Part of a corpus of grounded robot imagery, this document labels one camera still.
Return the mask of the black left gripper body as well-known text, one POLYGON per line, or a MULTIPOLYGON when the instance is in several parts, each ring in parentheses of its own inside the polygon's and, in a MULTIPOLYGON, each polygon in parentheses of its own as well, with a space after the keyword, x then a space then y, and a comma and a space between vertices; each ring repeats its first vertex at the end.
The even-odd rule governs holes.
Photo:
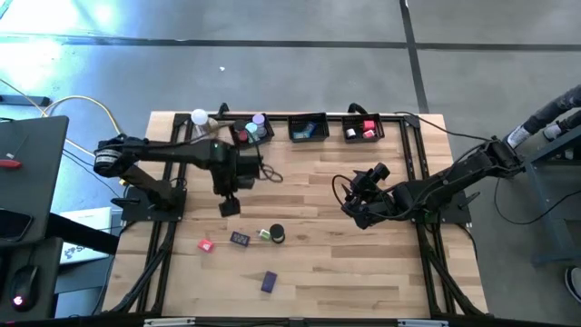
POLYGON ((215 194, 236 193, 251 189, 260 176, 261 157, 229 152, 225 159, 212 164, 213 191, 215 194))

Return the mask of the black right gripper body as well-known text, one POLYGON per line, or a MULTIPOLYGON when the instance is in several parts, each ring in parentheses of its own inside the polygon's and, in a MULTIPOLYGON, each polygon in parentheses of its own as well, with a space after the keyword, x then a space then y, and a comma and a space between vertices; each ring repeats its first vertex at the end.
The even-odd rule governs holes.
POLYGON ((382 216, 395 216, 399 213, 394 201, 375 183, 364 181, 354 185, 354 205, 359 212, 377 213, 382 216))

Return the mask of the black slotted plastic basket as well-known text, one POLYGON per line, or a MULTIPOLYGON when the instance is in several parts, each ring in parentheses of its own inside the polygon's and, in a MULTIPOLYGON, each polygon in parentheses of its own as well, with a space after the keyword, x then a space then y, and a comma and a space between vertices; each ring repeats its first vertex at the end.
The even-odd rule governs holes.
MULTIPOLYGON (((269 121, 268 117, 266 116, 266 114, 263 114, 263 115, 266 118, 266 120, 265 120, 265 127, 266 127, 266 130, 267 130, 267 134, 264 137, 260 138, 259 141, 255 142, 255 143, 252 143, 252 144, 250 144, 248 141, 246 143, 240 143, 238 141, 237 136, 236 136, 236 133, 235 133, 234 128, 233 128, 233 124, 234 124, 234 122, 236 120, 229 126, 229 130, 230 130, 230 133, 231 133, 231 138, 233 140, 233 143, 238 148, 240 148, 240 149, 249 149, 249 148, 251 148, 251 147, 253 147, 255 145, 265 144, 265 143, 267 143, 267 142, 269 142, 271 140, 271 138, 274 136, 274 132, 273 132, 273 129, 271 127, 271 124, 270 124, 270 121, 269 121)), ((252 117, 250 117, 248 119, 237 119, 237 120, 244 120, 247 123, 252 123, 252 117)))
POLYGON ((288 118, 288 135, 293 143, 323 142, 330 136, 329 124, 325 113, 295 114, 288 118), (308 122, 316 124, 311 138, 294 140, 294 132, 303 132, 308 122))
POLYGON ((341 118, 341 126, 343 130, 344 139, 347 144, 375 143, 379 141, 381 138, 385 137, 379 114, 354 114, 343 116, 341 118), (366 120, 371 120, 375 122, 375 129, 373 131, 375 132, 376 136, 370 139, 365 139, 363 137, 363 133, 366 132, 363 130, 363 122, 366 120), (346 138, 345 131, 350 128, 354 129, 355 132, 357 133, 357 137, 354 139, 346 138))

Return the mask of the white globe brass lamp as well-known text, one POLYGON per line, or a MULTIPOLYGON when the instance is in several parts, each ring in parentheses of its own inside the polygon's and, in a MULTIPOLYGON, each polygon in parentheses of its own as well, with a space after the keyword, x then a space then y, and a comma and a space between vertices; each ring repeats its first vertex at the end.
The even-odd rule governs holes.
POLYGON ((203 109, 194 109, 191 113, 192 139, 214 139, 219 135, 219 123, 203 109))

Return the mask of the white printed box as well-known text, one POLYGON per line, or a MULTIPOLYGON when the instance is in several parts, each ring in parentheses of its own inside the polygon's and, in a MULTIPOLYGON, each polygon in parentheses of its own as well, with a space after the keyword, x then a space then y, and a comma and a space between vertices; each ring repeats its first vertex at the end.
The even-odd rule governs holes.
MULTIPOLYGON (((112 230, 112 209, 102 207, 80 211, 61 212, 61 216, 73 222, 80 223, 93 229, 110 233, 112 230)), ((60 264, 83 263, 105 259, 108 254, 97 252, 93 249, 73 244, 64 243, 60 257, 60 264)))

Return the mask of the black desk support bar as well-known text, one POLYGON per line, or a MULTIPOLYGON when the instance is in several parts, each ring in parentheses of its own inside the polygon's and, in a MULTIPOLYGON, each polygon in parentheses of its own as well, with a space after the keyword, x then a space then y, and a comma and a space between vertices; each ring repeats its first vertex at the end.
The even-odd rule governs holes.
POLYGON ((76 223, 61 215, 50 213, 46 223, 46 237, 58 237, 67 243, 73 243, 100 253, 116 254, 119 237, 111 234, 112 229, 94 229, 76 223))

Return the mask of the grey-blue metal cart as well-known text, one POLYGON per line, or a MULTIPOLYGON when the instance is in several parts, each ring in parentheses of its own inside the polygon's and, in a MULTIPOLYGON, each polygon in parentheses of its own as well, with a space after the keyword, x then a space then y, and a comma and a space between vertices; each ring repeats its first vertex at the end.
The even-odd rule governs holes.
POLYGON ((581 125, 529 155, 525 168, 548 237, 531 262, 581 261, 581 125))

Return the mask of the person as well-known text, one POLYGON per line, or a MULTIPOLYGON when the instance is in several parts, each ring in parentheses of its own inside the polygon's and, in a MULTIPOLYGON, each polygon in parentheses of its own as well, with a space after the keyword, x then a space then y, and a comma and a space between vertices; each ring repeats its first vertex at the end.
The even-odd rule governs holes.
POLYGON ((529 137, 541 131, 549 141, 581 125, 581 84, 551 100, 531 114, 524 123, 508 133, 503 141, 516 149, 529 137))

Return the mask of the black desk surface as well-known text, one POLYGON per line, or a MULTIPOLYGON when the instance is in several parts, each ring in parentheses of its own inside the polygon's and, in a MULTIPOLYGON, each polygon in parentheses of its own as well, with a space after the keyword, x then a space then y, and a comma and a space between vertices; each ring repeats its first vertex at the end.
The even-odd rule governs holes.
POLYGON ((0 244, 0 323, 54 317, 54 290, 62 247, 63 241, 59 238, 0 244), (9 285, 16 270, 27 264, 39 267, 38 298, 31 310, 17 312, 9 300, 9 285))

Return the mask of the dark grey desk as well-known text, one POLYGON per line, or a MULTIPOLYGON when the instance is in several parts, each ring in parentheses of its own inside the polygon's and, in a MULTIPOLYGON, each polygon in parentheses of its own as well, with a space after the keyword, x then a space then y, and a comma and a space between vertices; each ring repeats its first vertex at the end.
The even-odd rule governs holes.
POLYGON ((0 209, 33 218, 23 242, 44 237, 68 124, 65 116, 0 123, 0 158, 22 163, 0 168, 0 209))

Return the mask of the black phone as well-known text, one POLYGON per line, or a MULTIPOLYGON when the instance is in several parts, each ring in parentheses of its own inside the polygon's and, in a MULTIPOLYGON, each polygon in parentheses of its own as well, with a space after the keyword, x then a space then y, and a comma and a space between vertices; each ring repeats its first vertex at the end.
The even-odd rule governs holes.
POLYGON ((0 240, 8 242, 20 241, 33 221, 34 217, 29 214, 0 209, 0 240))

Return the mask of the black computer mouse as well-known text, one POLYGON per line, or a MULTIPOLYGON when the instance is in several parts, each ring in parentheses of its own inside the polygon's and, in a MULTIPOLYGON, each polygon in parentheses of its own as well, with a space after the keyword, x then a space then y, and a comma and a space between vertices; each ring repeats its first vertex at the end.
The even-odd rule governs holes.
POLYGON ((27 264, 17 269, 9 285, 9 300, 17 312, 31 310, 38 298, 39 267, 27 264))

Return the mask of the black floor bar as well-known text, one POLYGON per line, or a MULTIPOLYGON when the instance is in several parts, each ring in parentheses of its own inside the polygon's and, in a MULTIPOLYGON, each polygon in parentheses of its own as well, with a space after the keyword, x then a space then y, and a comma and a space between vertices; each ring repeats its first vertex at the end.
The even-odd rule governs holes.
POLYGON ((46 107, 51 103, 51 99, 45 96, 28 96, 0 94, 0 104, 20 105, 20 106, 40 106, 46 107))

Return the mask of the silver metal bracket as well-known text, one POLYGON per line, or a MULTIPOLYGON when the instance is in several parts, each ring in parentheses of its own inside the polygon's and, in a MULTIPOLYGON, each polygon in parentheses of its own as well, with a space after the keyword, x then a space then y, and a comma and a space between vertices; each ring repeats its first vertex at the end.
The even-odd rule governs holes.
POLYGON ((449 322, 440 320, 399 319, 398 327, 449 327, 449 322))
POLYGON ((143 327, 190 327, 196 325, 196 319, 191 317, 146 319, 143 327))

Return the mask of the red-handled screwdriver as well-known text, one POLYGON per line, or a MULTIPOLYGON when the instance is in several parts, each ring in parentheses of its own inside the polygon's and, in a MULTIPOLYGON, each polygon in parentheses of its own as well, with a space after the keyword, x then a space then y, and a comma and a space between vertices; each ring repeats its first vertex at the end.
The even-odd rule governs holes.
POLYGON ((17 170, 23 166, 23 163, 17 159, 17 155, 19 155, 19 152, 25 145, 27 139, 28 136, 25 136, 12 152, 8 152, 4 156, 0 156, 0 168, 17 170))

